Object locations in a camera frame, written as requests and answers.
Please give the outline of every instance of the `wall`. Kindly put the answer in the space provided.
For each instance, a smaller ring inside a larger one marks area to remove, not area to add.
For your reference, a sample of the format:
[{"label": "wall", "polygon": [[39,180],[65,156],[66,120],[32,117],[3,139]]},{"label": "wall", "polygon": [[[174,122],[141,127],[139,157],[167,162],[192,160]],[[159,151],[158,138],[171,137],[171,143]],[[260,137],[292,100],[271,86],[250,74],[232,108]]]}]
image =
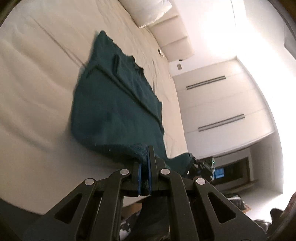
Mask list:
[{"label": "wall", "polygon": [[[224,80],[190,90],[186,86],[219,76]],[[196,158],[241,149],[274,131],[266,104],[237,60],[174,76],[188,151]],[[198,127],[244,114],[245,118],[206,131]]]},{"label": "wall", "polygon": [[174,0],[195,55],[169,64],[172,76],[235,58],[235,22],[230,0]]},{"label": "wall", "polygon": [[293,193],[296,60],[284,47],[284,21],[267,0],[232,0],[232,3],[237,58],[256,81],[273,114],[283,153],[284,192]]},{"label": "wall", "polygon": [[265,189],[283,191],[283,154],[278,131],[250,147],[254,178]]}]

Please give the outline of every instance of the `cabinet handle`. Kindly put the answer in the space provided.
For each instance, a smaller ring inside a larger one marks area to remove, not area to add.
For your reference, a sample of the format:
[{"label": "cabinet handle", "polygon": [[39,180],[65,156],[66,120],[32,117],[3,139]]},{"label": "cabinet handle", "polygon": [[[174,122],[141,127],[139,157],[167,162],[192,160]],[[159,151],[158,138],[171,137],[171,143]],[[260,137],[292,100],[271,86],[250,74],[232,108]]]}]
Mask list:
[{"label": "cabinet handle", "polygon": [[223,75],[223,76],[220,76],[220,77],[217,77],[217,78],[214,78],[214,79],[210,79],[210,80],[199,82],[199,83],[196,83],[196,84],[193,84],[193,85],[186,86],[186,89],[190,90],[190,89],[202,86],[202,85],[207,85],[207,84],[214,83],[214,82],[219,81],[219,80],[225,80],[225,79],[226,79],[226,77],[225,77],[225,75]]},{"label": "cabinet handle", "polygon": [[239,121],[241,119],[244,119],[245,117],[246,116],[244,114],[240,114],[240,115],[236,115],[234,117],[231,117],[231,118],[228,118],[225,120],[221,120],[221,121],[209,124],[209,125],[198,127],[197,129],[198,129],[198,132],[205,131],[205,130],[212,129],[212,128],[215,128],[218,126],[223,126],[223,125],[235,122],[235,121]]}]

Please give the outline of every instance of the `bed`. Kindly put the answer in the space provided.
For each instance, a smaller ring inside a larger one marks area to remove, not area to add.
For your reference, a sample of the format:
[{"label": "bed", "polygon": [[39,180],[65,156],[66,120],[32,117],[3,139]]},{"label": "bed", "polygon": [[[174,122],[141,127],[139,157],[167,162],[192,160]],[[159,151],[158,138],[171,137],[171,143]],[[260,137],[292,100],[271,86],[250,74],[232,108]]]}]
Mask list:
[{"label": "bed", "polygon": [[[69,116],[79,74],[105,30],[163,103],[168,157],[187,151],[168,61],[117,0],[22,0],[0,27],[0,198],[44,214],[84,179],[122,168],[81,146]],[[135,199],[125,199],[124,205]]]}]

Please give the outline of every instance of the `white pillow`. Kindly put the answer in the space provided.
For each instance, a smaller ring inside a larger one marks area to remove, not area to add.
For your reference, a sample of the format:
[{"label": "white pillow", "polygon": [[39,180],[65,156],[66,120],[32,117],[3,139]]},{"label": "white pillow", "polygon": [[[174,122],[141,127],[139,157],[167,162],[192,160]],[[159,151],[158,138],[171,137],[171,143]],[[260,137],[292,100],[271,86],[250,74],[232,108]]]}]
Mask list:
[{"label": "white pillow", "polygon": [[160,19],[172,8],[169,0],[119,0],[139,28]]}]

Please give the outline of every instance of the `white bed sheet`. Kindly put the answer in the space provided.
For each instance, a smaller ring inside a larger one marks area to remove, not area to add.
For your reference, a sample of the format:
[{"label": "white bed sheet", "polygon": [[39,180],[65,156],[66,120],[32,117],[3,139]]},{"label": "white bed sheet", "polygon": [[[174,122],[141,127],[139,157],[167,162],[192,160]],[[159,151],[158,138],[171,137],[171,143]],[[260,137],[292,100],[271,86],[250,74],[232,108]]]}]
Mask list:
[{"label": "white bed sheet", "polygon": [[[167,155],[187,151],[168,62],[117,0],[22,0],[0,27],[0,198],[44,214],[84,179],[122,168],[69,130],[73,90],[96,33],[133,55],[163,103]],[[125,199],[125,205],[132,202]]]}]

